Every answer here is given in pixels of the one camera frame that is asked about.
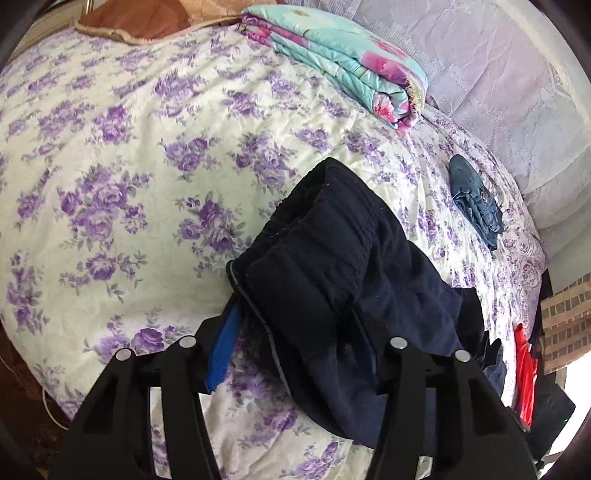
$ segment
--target metal screw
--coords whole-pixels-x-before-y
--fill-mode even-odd
[[[470,358],[472,358],[470,356],[470,354],[468,352],[466,352],[465,350],[458,350],[455,353],[455,356],[460,362],[463,362],[463,363],[469,362]]]
[[[115,358],[120,362],[128,360],[129,357],[131,357],[131,350],[129,350],[129,348],[122,348],[121,350],[117,350],[117,353],[115,354]]]
[[[393,337],[390,340],[390,345],[397,350],[404,350],[408,346],[408,342],[402,337]]]
[[[194,347],[196,343],[197,339],[192,335],[187,335],[186,337],[183,337],[178,341],[178,344],[183,348]]]

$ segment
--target dark blue clothing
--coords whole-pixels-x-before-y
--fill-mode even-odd
[[[428,353],[488,349],[491,357],[500,346],[488,337],[482,345],[476,290],[447,285],[390,208],[331,158],[299,182],[228,270],[265,326],[266,366],[316,423],[369,447],[386,398],[356,361],[353,307]]]
[[[501,209],[482,183],[478,172],[461,155],[449,162],[453,201],[476,229],[490,250],[496,250],[497,236],[503,233]]]

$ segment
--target red bag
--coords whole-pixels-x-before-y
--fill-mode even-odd
[[[534,360],[528,350],[523,324],[515,330],[515,349],[517,350],[517,388],[519,397],[517,408],[521,408],[521,421],[531,427],[534,414],[535,381],[538,378],[538,361]]]

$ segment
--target floral bedspread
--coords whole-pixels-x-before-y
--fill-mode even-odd
[[[450,197],[455,153],[503,210],[492,254]],[[545,267],[513,179],[443,114],[427,107],[400,135],[231,27],[147,47],[65,31],[0,75],[0,312],[40,384],[72,417],[117,349],[162,350],[219,314],[227,260],[327,155],[390,205],[446,281],[477,288],[511,403],[512,329],[532,321]],[[360,478],[371,451],[316,426],[247,338],[204,403],[223,478]],[[169,475],[158,391],[152,402]]]

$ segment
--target brick pattern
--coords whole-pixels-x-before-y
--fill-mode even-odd
[[[541,302],[544,374],[591,351],[591,274]]]

